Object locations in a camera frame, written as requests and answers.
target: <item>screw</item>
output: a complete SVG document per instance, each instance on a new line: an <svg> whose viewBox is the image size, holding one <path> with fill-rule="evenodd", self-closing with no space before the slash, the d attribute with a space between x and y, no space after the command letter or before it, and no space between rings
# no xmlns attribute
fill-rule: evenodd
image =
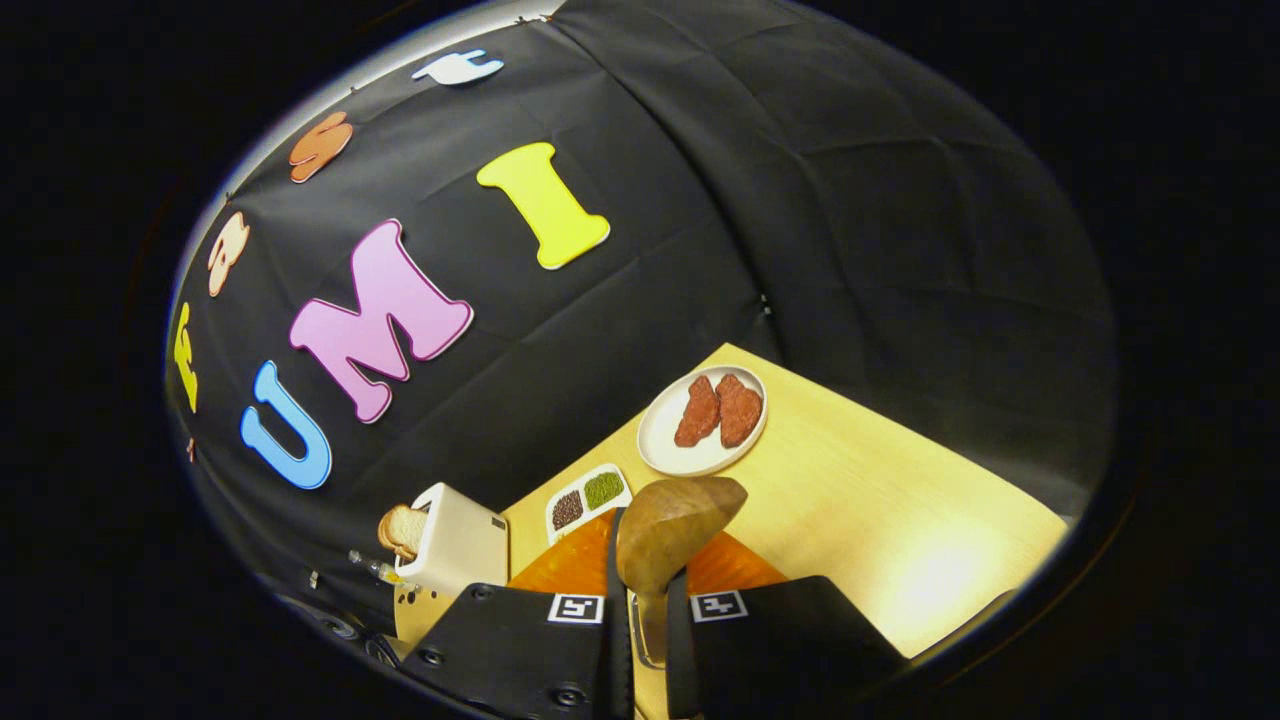
<svg viewBox="0 0 1280 720"><path fill-rule="evenodd" d="M586 696L577 688L562 687L552 691L552 702L561 707L576 707L584 701L586 701Z"/></svg>

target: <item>white tray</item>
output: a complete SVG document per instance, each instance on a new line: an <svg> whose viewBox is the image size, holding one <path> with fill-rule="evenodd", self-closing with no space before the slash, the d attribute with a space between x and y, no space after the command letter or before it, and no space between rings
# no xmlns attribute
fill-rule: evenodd
<svg viewBox="0 0 1280 720"><path fill-rule="evenodd" d="M596 507L595 510L590 510L586 506L586 493L582 492L582 487L586 486L586 480L590 480L591 478L599 475L600 473L617 473L618 478L622 479L622 492L620 492L618 495L611 497L608 500L608 502L605 502L604 505ZM562 497L564 497L566 495L572 495L572 493L577 493L579 500L582 501L582 516L579 518L577 520L573 520L568 525L564 525L563 528L561 528L561 529L557 530L556 525L552 524L552 511L556 510L556 503L559 502L559 500ZM550 498L550 501L547 502L547 542L548 542L548 544L556 544L564 536L572 533L573 530L576 530L577 528L580 528L582 524L589 523L593 518L599 516L602 512L604 512L604 511L607 511L607 510L609 510L612 507L618 507L618 506L623 506L623 505L631 505L631 486L627 484L627 477L622 474L622 469L618 468L617 465L614 465L613 462L605 462L604 465L600 465L598 468L593 468L588 473L582 474L582 477L580 477L579 479L573 480L572 483L570 483L568 486L566 486L563 489L561 489L559 492L557 492L556 495L553 495L552 498Z"/></svg>

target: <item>yellow letter i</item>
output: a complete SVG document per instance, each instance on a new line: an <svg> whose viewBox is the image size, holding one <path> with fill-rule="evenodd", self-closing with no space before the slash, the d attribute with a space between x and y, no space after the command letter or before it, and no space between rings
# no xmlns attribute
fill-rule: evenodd
<svg viewBox="0 0 1280 720"><path fill-rule="evenodd" d="M564 186L549 142L534 142L499 155L476 173L485 187L498 187L516 205L538 237L538 264L548 270L604 242L609 222L589 215Z"/></svg>

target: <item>meat patty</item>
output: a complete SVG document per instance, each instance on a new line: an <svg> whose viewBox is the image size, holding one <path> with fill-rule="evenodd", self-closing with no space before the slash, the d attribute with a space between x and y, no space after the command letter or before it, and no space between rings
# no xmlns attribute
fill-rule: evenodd
<svg viewBox="0 0 1280 720"><path fill-rule="evenodd" d="M721 378L716 386L716 396L721 401L721 445L737 447L760 421L764 400L760 393L744 386L733 373Z"/></svg>
<svg viewBox="0 0 1280 720"><path fill-rule="evenodd" d="M694 384L689 386L689 405L685 406L685 416L676 428L676 445L680 447L698 445L712 434L718 423L719 398L712 391L712 382L707 375L698 375Z"/></svg>

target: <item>orange mat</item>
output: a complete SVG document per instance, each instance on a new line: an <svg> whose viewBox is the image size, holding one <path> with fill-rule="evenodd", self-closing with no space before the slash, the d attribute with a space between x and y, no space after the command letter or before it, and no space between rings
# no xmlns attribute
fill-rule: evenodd
<svg viewBox="0 0 1280 720"><path fill-rule="evenodd" d="M614 510L602 514L547 548L507 587L573 594L607 594L605 565ZM763 557L728 533L718 533L689 561L689 594L785 583Z"/></svg>

